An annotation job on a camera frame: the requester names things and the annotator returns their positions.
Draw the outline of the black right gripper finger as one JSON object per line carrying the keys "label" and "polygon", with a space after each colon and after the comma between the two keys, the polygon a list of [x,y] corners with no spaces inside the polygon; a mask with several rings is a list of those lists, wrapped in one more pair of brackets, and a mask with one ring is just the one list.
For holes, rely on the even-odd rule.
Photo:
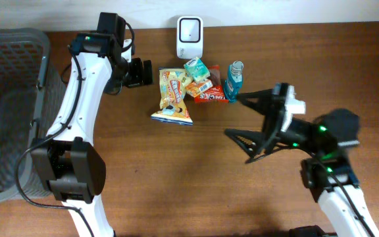
{"label": "black right gripper finger", "polygon": [[273,89],[260,90],[257,92],[239,93],[236,99],[244,106],[258,112],[261,115],[269,115],[273,111]]}
{"label": "black right gripper finger", "polygon": [[264,132],[227,128],[225,129],[224,134],[239,145],[248,155],[245,164],[259,161],[270,155],[276,145],[276,130],[267,134]]}

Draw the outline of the blue mouthwash bottle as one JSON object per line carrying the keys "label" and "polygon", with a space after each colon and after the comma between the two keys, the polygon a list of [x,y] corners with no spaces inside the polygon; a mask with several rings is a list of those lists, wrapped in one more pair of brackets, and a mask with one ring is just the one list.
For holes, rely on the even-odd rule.
{"label": "blue mouthwash bottle", "polygon": [[223,85],[224,95],[230,103],[236,102],[236,96],[243,84],[243,63],[234,61],[228,67],[228,75]]}

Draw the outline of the yellow snack bag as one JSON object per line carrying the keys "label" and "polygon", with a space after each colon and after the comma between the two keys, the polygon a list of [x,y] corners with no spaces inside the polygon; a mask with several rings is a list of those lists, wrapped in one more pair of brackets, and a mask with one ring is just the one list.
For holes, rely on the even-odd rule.
{"label": "yellow snack bag", "polygon": [[153,113],[151,118],[161,122],[191,126],[193,121],[184,103],[184,98],[186,86],[192,82],[193,78],[183,68],[160,68],[160,110]]}

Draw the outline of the red snack bag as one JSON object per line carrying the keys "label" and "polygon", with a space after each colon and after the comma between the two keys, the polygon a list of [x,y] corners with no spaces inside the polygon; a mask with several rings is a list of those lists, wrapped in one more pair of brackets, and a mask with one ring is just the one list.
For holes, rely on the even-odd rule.
{"label": "red snack bag", "polygon": [[224,90],[222,87],[221,76],[220,76],[220,67],[219,65],[213,65],[208,67],[210,76],[208,79],[212,82],[213,86],[207,91],[201,93],[194,100],[196,103],[206,103],[206,102],[221,102],[227,103],[224,95]]}

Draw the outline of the orange small box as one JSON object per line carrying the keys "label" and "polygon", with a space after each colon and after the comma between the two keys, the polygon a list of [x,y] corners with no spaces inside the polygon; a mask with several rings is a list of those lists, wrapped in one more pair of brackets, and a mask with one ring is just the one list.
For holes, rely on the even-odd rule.
{"label": "orange small box", "polygon": [[213,83],[209,79],[199,83],[192,82],[186,86],[186,93],[192,97],[197,97],[211,87],[213,87]]}

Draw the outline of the green tissue pack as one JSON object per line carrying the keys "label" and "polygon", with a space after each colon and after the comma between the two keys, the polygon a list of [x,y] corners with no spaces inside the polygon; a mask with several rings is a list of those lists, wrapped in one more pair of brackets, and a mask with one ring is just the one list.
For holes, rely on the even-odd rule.
{"label": "green tissue pack", "polygon": [[184,68],[197,83],[206,80],[210,76],[209,69],[199,57],[189,60],[186,64],[184,64]]}

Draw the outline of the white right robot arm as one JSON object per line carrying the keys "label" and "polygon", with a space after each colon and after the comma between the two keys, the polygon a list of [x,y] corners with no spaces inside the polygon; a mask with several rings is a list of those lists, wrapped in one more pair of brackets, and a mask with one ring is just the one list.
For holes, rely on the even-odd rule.
{"label": "white right robot arm", "polygon": [[335,109],[308,122],[298,119],[306,103],[295,97],[293,85],[240,93],[236,99],[264,117],[261,131],[225,129],[248,155],[247,163],[283,150],[301,150],[301,179],[314,202],[331,222],[333,236],[379,236],[365,196],[351,166],[348,149],[359,145],[359,116]]}

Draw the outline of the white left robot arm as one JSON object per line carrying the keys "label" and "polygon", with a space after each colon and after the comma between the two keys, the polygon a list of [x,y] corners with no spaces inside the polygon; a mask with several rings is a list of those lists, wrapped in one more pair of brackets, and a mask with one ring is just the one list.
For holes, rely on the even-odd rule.
{"label": "white left robot arm", "polygon": [[97,29],[79,33],[68,46],[71,71],[61,107],[46,136],[28,150],[45,190],[61,202],[80,236],[115,236],[101,193],[106,164],[93,146],[103,94],[153,82],[150,60],[135,58],[132,27],[116,13],[102,12]]}

